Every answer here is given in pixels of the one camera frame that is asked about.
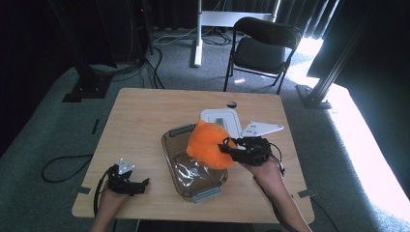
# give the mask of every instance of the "human hand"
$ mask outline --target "human hand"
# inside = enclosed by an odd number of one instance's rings
[[[130,197],[127,194],[119,194],[107,188],[105,182],[104,191],[100,197],[99,210],[94,220],[91,231],[107,231],[109,223],[114,219],[124,202]]]
[[[275,189],[284,187],[284,181],[278,163],[273,158],[268,158],[260,166],[252,166],[248,164],[241,165],[253,174],[256,182],[261,186],[268,195],[272,196]]]

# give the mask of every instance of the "chair leg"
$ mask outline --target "chair leg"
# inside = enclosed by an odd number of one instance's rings
[[[226,92],[226,88],[228,86],[228,78],[229,78],[229,73],[233,73],[232,68],[233,68],[233,64],[232,64],[232,59],[229,58],[229,62],[228,62],[228,68],[226,69],[226,76],[225,76],[225,84],[223,85],[223,92]]]
[[[287,72],[287,69],[284,70],[282,75],[281,75],[281,80],[280,80],[280,83],[279,83],[279,86],[278,86],[278,89],[277,89],[277,95],[280,94],[280,88],[281,88],[281,85],[283,83],[284,78],[286,77],[286,72]]]

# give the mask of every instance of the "hand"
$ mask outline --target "hand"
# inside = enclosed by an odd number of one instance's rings
[[[105,182],[104,191],[100,197],[99,210],[94,220],[91,231],[106,232],[109,223],[114,219],[121,206],[130,196],[127,194],[118,194],[111,189],[108,189]]]
[[[241,165],[253,174],[256,182],[267,191],[268,195],[272,196],[274,194],[274,192],[270,192],[270,189],[284,187],[278,163],[273,158],[269,158],[260,166],[251,166],[243,163]]]
[[[269,158],[260,166],[242,163],[241,165],[253,174],[256,182],[273,200],[281,217],[287,224],[297,231],[311,231],[286,187],[278,163],[273,158]]]

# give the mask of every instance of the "sunlight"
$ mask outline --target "sunlight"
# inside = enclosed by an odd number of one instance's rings
[[[303,38],[298,46],[298,52],[305,55],[316,56],[319,52],[320,47],[322,47],[323,40],[316,40],[312,38]]]
[[[245,80],[243,78],[241,78],[241,79],[235,80],[234,82],[235,82],[235,84],[240,84],[240,83],[244,83]]]
[[[330,117],[375,209],[410,222],[410,202],[348,91],[333,85]]]

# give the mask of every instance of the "black wire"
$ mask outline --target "black wire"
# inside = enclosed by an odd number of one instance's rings
[[[82,155],[82,156],[73,156],[73,157],[65,156],[65,157],[59,157],[59,158],[52,159],[52,160],[48,161],[48,162],[45,164],[45,166],[43,167],[43,170],[42,170],[42,179],[43,179],[44,181],[48,182],[48,183],[62,183],[62,182],[68,181],[69,179],[71,179],[72,177],[74,177],[76,174],[78,174],[78,173],[91,161],[91,159],[93,158],[93,156],[94,156],[94,154]],[[89,159],[86,160],[86,162],[84,162],[84,164],[82,164],[82,166],[81,166],[80,168],[78,168],[78,170],[76,170],[72,175],[70,175],[70,176],[68,176],[68,177],[66,177],[66,178],[64,178],[64,179],[61,179],[61,180],[50,180],[50,179],[46,178],[46,176],[45,176],[45,170],[46,170],[53,162],[55,162],[55,161],[57,161],[57,160],[63,160],[63,159],[77,159],[77,158],[84,158],[84,157],[89,157]]]
[[[118,219],[114,219],[114,225],[112,226],[112,232],[115,232],[117,228],[117,222],[118,222]]]
[[[108,174],[108,171],[109,168],[103,173],[102,178],[99,180],[96,191],[94,193],[94,217],[97,215],[97,212],[99,211],[99,195],[102,192],[100,191],[100,189],[102,188],[103,180],[105,179],[105,176]]]
[[[316,199],[313,198],[313,196],[310,197],[310,199],[314,202],[314,204],[316,204],[320,210],[322,210],[323,214],[325,214],[326,218],[328,218],[328,220],[331,222],[332,226],[335,228],[335,230],[338,232],[337,226],[335,224],[335,222],[331,219],[331,217],[329,216],[329,214],[325,211],[325,209],[323,209],[323,207],[316,201]]]
[[[297,232],[296,229],[294,229],[291,225],[289,225],[289,224],[281,217],[280,212],[279,212],[277,206],[275,205],[274,200],[273,200],[268,194],[266,194],[265,189],[263,189],[260,185],[259,185],[259,187],[262,189],[262,191],[263,191],[263,193],[265,194],[265,196],[266,196],[266,197],[268,198],[268,200],[271,202],[272,208],[274,209],[275,216],[277,217],[279,223],[280,223],[283,227],[285,227],[289,232]]]
[[[157,88],[157,89],[159,89],[159,87],[158,87],[158,85],[157,85],[157,81],[158,81],[158,83],[160,84],[160,86],[162,87],[162,89],[165,89],[165,87],[163,86],[163,84],[162,84],[162,82],[161,82],[161,79],[160,79],[160,76],[158,75],[158,72],[157,72],[157,70],[158,70],[158,68],[159,68],[159,66],[160,66],[160,64],[161,64],[161,61],[162,61],[162,51],[160,51],[158,48],[156,48],[156,47],[154,47],[154,49],[155,50],[157,50],[158,52],[159,52],[159,54],[160,54],[160,60],[159,60],[159,62],[157,63],[157,65],[156,65],[156,67],[154,68],[154,66],[151,64],[151,62],[147,59],[146,60],[146,63],[151,67],[151,69],[153,70],[153,75],[154,75],[154,85],[155,85],[155,87]]]

